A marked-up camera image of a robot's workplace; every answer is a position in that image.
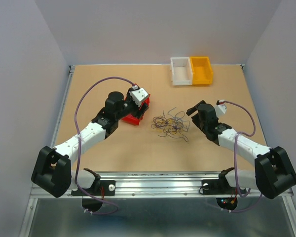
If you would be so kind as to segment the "left aluminium side rail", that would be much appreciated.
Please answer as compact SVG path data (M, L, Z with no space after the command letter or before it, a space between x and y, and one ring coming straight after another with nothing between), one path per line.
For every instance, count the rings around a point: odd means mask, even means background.
M57 141L57 137L58 137L58 134L59 134L59 128L60 128L61 120L62 120L62 117L63 117L63 113L64 113L64 109L65 109L65 105L66 105L66 100L67 100L68 92L69 92L69 89L70 89L70 86L71 86L74 71L75 71L75 65L69 65L69 74L68 74L68 78L66 80L65 91L64 91L64 95L63 95L63 98L62 98L60 110L59 110L58 117L57 117L57 120L56 120L56 125L55 125L55 128L54 128L53 136L52 136L51 143L50 143L51 148L53 148L55 146L56 141Z

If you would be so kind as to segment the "red plastic bin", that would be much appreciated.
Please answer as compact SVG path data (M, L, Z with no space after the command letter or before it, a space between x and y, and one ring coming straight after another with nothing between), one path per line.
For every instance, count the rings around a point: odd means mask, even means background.
M149 104L150 94L148 95L148 98L141 104L138 111L136 111L134 114L129 114L126 117L122 118L122 121L131 125L138 126L140 124L140 121L143 119L145 112L149 109Z

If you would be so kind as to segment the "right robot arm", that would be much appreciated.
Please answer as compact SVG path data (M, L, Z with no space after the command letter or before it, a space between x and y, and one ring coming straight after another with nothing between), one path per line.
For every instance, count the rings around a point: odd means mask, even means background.
M228 124L219 122L227 103L219 100L213 106L200 101L186 111L209 141L233 151L234 166L221 171L217 179L204 181L201 194L237 191L245 197L250 190L257 190L266 198L274 199L295 186L296 172L284 148L261 145L250 140L253 134L237 132Z

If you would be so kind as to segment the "white plastic bin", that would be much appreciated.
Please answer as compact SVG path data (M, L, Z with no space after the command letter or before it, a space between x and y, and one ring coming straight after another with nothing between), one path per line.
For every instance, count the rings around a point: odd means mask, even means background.
M170 67L173 86L192 85L193 72L189 57L171 57Z

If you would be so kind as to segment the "yellow plastic bin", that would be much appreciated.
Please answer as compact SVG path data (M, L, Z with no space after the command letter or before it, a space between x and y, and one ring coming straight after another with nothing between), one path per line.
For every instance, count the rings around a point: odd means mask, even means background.
M213 69L209 57L190 57L193 73L192 85L211 85L213 83Z

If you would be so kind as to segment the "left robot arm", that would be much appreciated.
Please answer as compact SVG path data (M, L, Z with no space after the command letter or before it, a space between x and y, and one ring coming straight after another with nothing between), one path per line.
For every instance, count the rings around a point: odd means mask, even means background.
M131 88L126 96L118 91L111 92L104 107L81 132L60 145L40 150L31 181L56 198L78 188L90 195L96 194L100 176L87 168L72 170L72 165L80 162L82 154L112 135L121 119L128 115L141 119L148 109L149 97L143 88Z

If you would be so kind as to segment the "aluminium mounting rail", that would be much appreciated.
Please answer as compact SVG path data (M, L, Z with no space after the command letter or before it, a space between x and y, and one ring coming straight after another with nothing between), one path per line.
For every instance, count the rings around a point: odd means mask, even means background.
M128 198L207 198L199 193L204 180L218 178L218 171L204 172L100 172L102 181L115 181L115 195Z

